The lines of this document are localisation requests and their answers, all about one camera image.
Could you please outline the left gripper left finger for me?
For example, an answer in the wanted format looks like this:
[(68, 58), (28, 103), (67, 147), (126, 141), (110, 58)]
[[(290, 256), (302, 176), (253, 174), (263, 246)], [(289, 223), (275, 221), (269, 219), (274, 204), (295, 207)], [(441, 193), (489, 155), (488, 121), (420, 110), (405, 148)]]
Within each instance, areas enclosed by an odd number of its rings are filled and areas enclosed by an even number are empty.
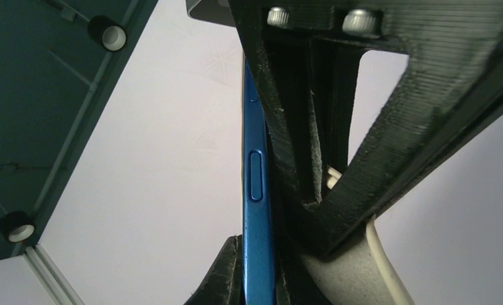
[(185, 305), (242, 303), (242, 236), (230, 236)]

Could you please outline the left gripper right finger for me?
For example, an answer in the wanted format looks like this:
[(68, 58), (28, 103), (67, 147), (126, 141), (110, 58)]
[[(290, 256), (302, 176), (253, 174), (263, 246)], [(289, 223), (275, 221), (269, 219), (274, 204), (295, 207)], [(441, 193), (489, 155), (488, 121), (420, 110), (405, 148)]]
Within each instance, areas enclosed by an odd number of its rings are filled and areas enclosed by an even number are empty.
[(277, 259), (275, 286), (277, 304), (331, 304), (315, 284), (291, 245), (281, 244), (276, 246), (275, 255)]

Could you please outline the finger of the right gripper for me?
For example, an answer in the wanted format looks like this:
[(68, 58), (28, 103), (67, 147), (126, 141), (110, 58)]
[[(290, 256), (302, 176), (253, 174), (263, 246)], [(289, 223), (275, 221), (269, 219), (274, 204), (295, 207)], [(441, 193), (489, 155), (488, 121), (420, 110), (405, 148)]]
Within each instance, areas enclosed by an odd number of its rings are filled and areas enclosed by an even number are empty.
[(267, 26), (265, 1), (229, 4), (270, 132), (287, 230), (302, 247), (319, 253), (323, 237), (312, 212), (322, 178), (312, 169), (306, 41)]
[[(329, 257), (464, 145), (503, 105), (503, 1), (290, 1), (307, 46), (312, 215)], [(353, 158), (355, 70), (366, 48), (408, 65)]]

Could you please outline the blue phone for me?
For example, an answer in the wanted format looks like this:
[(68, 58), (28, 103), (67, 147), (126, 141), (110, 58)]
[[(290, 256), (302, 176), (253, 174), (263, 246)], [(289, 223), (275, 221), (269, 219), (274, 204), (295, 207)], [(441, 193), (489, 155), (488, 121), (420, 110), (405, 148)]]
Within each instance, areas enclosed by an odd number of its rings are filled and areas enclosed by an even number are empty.
[(263, 108), (244, 60), (242, 100), (243, 290), (245, 304), (275, 304), (275, 257)]

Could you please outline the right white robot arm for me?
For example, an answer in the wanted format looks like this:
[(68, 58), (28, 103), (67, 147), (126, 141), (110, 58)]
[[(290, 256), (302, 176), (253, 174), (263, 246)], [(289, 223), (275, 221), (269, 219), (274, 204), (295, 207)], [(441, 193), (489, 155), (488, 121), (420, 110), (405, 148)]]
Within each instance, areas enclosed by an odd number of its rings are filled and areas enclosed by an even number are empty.
[[(503, 1), (230, 1), (270, 136), (279, 304), (411, 304), (374, 227), (503, 114)], [(355, 155), (357, 71), (407, 67)]]

